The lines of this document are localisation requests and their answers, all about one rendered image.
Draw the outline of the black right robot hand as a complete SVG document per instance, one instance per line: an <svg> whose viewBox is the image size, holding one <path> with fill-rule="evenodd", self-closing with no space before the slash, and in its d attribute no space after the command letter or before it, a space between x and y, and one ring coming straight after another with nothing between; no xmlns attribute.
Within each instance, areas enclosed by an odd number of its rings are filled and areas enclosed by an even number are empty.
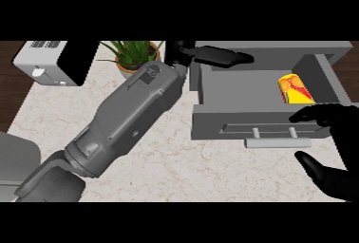
<svg viewBox="0 0 359 243"><path fill-rule="evenodd" d="M359 202L359 107L315 104L301 108L290 121L316 121L321 127L330 128L346 169L324 166L303 151L297 151L294 157L321 191L337 199Z"/></svg>

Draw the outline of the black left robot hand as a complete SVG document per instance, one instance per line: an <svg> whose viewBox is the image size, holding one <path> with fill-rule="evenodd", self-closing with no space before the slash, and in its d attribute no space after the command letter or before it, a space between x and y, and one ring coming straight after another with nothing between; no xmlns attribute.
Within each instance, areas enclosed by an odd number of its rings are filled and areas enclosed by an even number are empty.
<svg viewBox="0 0 359 243"><path fill-rule="evenodd" d="M198 47L195 41L167 41L164 63L189 67L192 62L229 68L239 64L253 64L254 56L220 47Z"/></svg>

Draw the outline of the grey drawer box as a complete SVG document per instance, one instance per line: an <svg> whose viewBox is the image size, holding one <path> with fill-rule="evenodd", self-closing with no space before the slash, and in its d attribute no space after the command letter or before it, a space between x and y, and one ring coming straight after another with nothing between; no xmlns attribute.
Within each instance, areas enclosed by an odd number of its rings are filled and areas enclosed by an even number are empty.
<svg viewBox="0 0 359 243"><path fill-rule="evenodd" d="M285 104L278 80L297 74L316 103L352 104L324 54L306 54L290 62L260 60L232 68L194 63L191 89L198 91L200 104L213 109L245 112L296 111L303 104Z"/></svg>

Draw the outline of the yellow cup with orange print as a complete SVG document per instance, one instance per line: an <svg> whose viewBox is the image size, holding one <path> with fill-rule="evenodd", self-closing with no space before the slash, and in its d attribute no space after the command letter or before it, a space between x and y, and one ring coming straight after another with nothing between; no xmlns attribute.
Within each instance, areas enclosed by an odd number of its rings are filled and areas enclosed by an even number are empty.
<svg viewBox="0 0 359 243"><path fill-rule="evenodd" d="M315 104L316 101L297 74L288 74L278 80L281 95L287 104Z"/></svg>

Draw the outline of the grey drawer front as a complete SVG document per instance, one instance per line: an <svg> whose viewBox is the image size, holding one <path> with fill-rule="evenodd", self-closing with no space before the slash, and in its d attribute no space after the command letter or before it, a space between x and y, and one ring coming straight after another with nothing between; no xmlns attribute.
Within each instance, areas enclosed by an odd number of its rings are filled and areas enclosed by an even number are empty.
<svg viewBox="0 0 359 243"><path fill-rule="evenodd" d="M192 113L191 139L250 139L254 138L254 128L259 129L262 138L288 138L291 127L299 138L328 138L330 130L315 121L290 122L290 116L300 108L301 105L282 104L278 109L245 106L225 109L197 104Z"/></svg>

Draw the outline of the grey cabinet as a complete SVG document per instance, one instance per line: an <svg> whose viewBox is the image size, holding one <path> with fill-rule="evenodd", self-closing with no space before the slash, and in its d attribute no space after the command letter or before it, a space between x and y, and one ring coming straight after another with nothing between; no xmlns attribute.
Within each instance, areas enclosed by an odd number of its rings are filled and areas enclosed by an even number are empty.
<svg viewBox="0 0 359 243"><path fill-rule="evenodd" d="M214 67L216 71L291 70L303 56L313 54L322 54L332 65L352 49L350 41L198 41L197 46L220 47L254 56L253 64Z"/></svg>

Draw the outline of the potted green plant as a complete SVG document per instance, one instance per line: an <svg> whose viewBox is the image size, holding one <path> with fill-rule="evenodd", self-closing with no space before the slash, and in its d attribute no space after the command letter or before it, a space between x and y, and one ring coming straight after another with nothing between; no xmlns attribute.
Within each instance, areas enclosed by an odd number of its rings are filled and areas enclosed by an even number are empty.
<svg viewBox="0 0 359 243"><path fill-rule="evenodd" d="M157 45L152 41L111 41L108 44L99 42L112 52L115 64L123 76L129 78L142 65L149 61L160 61L160 48L164 42Z"/></svg>

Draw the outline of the white and black toaster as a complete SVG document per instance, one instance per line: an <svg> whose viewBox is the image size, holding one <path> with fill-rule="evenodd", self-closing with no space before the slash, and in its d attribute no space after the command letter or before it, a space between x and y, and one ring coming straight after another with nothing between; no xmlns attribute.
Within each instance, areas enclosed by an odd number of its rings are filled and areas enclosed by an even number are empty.
<svg viewBox="0 0 359 243"><path fill-rule="evenodd" d="M81 86L99 41L27 41L13 66L40 85Z"/></svg>

